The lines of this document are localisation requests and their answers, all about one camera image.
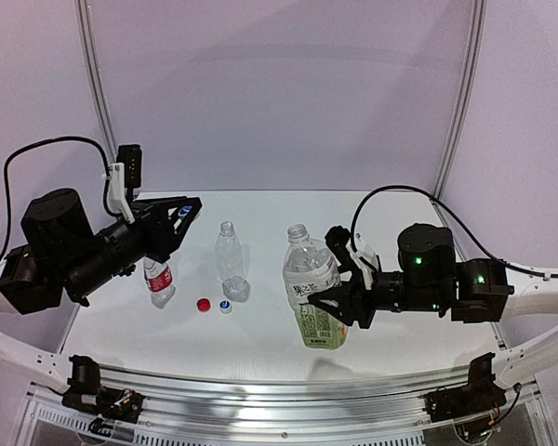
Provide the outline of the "blue white tea cap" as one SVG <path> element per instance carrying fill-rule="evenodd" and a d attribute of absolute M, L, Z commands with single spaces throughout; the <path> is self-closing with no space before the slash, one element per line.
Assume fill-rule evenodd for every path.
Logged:
<path fill-rule="evenodd" d="M 187 215 L 189 215 L 192 211 L 192 207 L 191 206 L 183 206 L 180 208 L 180 210 L 178 211 L 178 216 L 180 219 L 185 218 Z"/>

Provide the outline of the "red label plastic bottle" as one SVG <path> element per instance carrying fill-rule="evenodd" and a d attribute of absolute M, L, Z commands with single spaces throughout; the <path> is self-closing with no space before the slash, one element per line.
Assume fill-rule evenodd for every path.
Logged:
<path fill-rule="evenodd" d="M 171 268 L 151 258 L 143 258 L 143 277 L 150 292 L 152 304 L 163 309 L 176 293 Z"/>

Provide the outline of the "white label bottle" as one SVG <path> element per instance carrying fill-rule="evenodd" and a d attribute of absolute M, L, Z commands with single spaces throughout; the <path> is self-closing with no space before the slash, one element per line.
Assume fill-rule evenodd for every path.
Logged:
<path fill-rule="evenodd" d="M 338 349 L 346 341 L 347 327 L 308 301 L 310 295 L 340 285 L 337 260 L 324 242 L 311 237 L 303 224 L 290 226 L 287 240 L 283 280 L 303 344 L 313 349 Z"/>

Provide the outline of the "clear crushed plastic bottle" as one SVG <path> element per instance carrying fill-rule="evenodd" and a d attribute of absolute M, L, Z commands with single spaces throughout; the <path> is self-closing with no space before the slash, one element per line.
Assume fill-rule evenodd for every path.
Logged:
<path fill-rule="evenodd" d="M 219 225 L 215 256 L 224 295 L 234 302 L 246 302 L 250 284 L 246 279 L 242 247 L 231 221 L 226 220 Z"/>

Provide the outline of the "red bottle cap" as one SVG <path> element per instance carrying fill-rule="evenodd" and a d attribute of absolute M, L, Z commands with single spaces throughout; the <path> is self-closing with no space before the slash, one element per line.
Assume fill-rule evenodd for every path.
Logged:
<path fill-rule="evenodd" d="M 211 302 L 208 298 L 200 298 L 196 302 L 196 306 L 199 312 L 206 313 L 211 310 Z"/>

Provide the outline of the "white blue bottle cap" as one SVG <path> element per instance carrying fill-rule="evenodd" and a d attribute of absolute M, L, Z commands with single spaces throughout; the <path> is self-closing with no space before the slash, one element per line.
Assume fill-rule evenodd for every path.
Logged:
<path fill-rule="evenodd" d="M 229 300 L 222 300 L 219 302 L 219 311 L 223 314 L 229 314 L 233 311 L 232 302 Z"/>

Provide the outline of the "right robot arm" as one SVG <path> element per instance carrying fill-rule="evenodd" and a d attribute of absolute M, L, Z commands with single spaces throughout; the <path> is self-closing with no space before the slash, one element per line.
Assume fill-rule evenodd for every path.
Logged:
<path fill-rule="evenodd" d="M 414 224 L 403 230 L 395 271 L 382 270 L 376 253 L 358 250 L 354 235 L 341 226 L 325 241 L 339 271 L 351 277 L 308 301 L 347 326 L 368 328 L 376 311 L 431 312 L 463 323 L 558 315 L 558 272 L 492 257 L 458 262 L 447 228 Z M 472 360 L 463 389 L 502 392 L 557 364 L 558 325 L 515 348 Z"/>

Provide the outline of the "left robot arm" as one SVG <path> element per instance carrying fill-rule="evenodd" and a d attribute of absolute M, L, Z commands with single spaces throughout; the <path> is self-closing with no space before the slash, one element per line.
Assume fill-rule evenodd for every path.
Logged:
<path fill-rule="evenodd" d="M 132 276 L 144 260 L 167 262 L 201 209 L 198 197 L 137 200 L 128 216 L 95 232 L 76 190 L 33 200 L 21 221 L 26 243 L 0 263 L 0 312 L 28 315 L 57 307 L 64 296 L 88 307 L 92 293 Z M 86 356 L 62 357 L 0 334 L 0 363 L 60 395 L 101 392 L 100 367 Z"/>

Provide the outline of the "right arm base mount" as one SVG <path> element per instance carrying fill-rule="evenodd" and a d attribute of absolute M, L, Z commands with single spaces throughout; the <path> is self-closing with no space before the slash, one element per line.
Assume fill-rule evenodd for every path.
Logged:
<path fill-rule="evenodd" d="M 431 421 L 501 409 L 507 403 L 507 391 L 522 380 L 522 359 L 521 355 L 486 353 L 471 360 L 465 384 L 433 390 L 423 396 Z"/>

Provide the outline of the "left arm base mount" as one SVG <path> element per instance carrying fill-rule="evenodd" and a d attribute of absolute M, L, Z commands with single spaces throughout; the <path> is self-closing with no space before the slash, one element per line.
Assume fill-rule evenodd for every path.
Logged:
<path fill-rule="evenodd" d="M 62 395 L 64 407 L 94 415 L 88 431 L 110 436 L 117 421 L 136 424 L 145 397 L 136 390 L 106 387 L 101 383 L 100 366 L 87 356 L 69 358 L 72 374 Z"/>

